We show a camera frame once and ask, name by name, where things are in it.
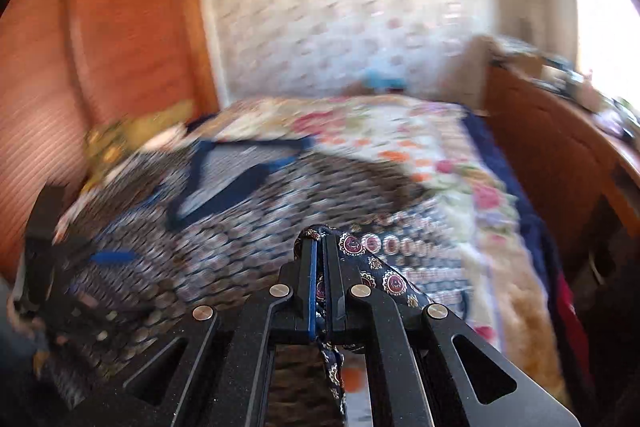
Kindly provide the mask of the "navy blue bed cover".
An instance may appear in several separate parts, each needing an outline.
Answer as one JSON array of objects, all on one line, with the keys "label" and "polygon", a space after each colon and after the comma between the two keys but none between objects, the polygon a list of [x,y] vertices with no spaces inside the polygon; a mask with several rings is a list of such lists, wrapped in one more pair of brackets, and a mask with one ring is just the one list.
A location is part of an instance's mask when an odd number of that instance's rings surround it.
[{"label": "navy blue bed cover", "polygon": [[480,151],[480,158],[497,178],[506,184],[506,193],[515,197],[515,209],[518,212],[516,221],[518,221],[520,235],[529,250],[537,277],[550,299],[548,308],[554,310],[559,277],[562,275],[554,239],[552,239],[544,220],[538,216],[532,203],[529,202],[509,161],[496,145],[483,119],[476,116],[466,106],[463,107],[463,112],[462,124],[465,125],[466,131],[469,132],[477,150]]}]

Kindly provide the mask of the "wooden sideboard cabinet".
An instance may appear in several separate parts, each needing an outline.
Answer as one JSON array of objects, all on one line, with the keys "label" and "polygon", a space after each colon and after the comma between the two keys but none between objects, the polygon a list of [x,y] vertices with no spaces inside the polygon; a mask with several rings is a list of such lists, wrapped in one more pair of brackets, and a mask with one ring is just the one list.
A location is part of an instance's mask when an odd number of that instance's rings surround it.
[{"label": "wooden sideboard cabinet", "polygon": [[618,230],[639,258],[639,153],[576,104],[506,66],[486,69],[487,124],[552,234],[566,272]]}]

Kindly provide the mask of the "window with wooden frame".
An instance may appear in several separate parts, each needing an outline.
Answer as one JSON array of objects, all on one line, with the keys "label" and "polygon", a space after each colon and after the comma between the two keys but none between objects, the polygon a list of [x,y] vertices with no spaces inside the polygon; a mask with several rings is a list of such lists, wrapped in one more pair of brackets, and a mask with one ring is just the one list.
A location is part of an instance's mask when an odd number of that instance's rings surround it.
[{"label": "window with wooden frame", "polygon": [[576,0],[577,68],[609,98],[639,107],[639,13],[631,0]]}]

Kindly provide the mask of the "navy circle-patterned garment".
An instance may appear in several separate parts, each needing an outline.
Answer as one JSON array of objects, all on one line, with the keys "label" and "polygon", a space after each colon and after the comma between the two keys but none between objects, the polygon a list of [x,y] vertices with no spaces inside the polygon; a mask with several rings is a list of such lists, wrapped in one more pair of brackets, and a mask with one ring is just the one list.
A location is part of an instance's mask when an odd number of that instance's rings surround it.
[{"label": "navy circle-patterned garment", "polygon": [[61,233],[134,255],[126,268],[77,274],[99,303],[226,309],[264,288],[314,223],[347,239],[346,260],[402,305],[444,294],[468,315],[470,285],[430,190],[390,164],[282,142],[144,153],[74,209]]}]

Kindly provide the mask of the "floral blanket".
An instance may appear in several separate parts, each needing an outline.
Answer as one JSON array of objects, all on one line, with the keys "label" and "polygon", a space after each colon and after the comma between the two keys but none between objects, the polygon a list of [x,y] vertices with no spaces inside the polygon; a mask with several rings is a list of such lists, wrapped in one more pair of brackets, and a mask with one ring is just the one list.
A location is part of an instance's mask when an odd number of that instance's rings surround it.
[{"label": "floral blanket", "polygon": [[548,291],[525,244],[518,199],[480,158],[457,104],[403,95],[254,98],[207,121],[207,139],[292,139],[318,150],[387,162],[434,191],[471,283],[466,321],[561,403],[570,402]]}]

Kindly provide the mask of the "wooden louvered wardrobe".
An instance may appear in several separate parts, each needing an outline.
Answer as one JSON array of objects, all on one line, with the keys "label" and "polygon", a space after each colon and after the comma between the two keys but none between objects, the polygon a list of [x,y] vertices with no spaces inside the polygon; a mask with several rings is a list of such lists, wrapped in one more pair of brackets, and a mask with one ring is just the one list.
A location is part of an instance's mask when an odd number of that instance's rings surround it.
[{"label": "wooden louvered wardrobe", "polygon": [[1,273],[43,185],[75,194],[86,134],[180,101],[219,107],[201,0],[11,0],[1,17]]}]

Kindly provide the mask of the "yellow patterned pillow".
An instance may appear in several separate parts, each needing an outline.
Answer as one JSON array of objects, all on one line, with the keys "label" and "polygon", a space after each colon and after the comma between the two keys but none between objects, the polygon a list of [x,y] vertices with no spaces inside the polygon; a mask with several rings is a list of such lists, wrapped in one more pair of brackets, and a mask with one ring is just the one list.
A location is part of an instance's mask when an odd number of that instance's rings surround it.
[{"label": "yellow patterned pillow", "polygon": [[157,135],[167,130],[186,130],[193,112],[193,101],[184,100],[157,113],[125,117],[91,129],[85,137],[88,174],[81,192],[99,185],[113,169]]}]

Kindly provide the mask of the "blue box by curtain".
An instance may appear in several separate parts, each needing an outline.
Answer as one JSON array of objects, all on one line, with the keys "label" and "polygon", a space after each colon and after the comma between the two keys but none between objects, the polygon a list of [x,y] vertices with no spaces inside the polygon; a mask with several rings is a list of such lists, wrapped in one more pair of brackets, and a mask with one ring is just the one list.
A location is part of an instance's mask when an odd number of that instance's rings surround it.
[{"label": "blue box by curtain", "polygon": [[407,90],[407,81],[402,78],[382,74],[382,72],[367,72],[362,80],[362,85],[370,92],[376,94],[404,93]]}]

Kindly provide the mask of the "clutter on sideboard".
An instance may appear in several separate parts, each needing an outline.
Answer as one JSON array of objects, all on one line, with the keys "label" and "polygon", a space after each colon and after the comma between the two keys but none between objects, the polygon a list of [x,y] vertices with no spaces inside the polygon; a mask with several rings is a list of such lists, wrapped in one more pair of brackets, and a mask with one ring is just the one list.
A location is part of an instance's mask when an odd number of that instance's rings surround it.
[{"label": "clutter on sideboard", "polygon": [[541,53],[532,44],[503,35],[488,37],[488,46],[497,64],[585,109],[600,130],[639,148],[639,115],[620,98],[604,95],[565,58]]}]

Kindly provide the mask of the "circle-patterned sheer curtain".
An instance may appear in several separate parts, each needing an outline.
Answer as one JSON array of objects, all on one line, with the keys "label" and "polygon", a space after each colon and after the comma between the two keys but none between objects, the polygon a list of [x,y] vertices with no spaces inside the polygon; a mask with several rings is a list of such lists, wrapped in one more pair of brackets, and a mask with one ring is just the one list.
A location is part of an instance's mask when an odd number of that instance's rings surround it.
[{"label": "circle-patterned sheer curtain", "polygon": [[480,103],[490,0],[208,0],[228,102],[367,91],[367,72],[416,98]]}]

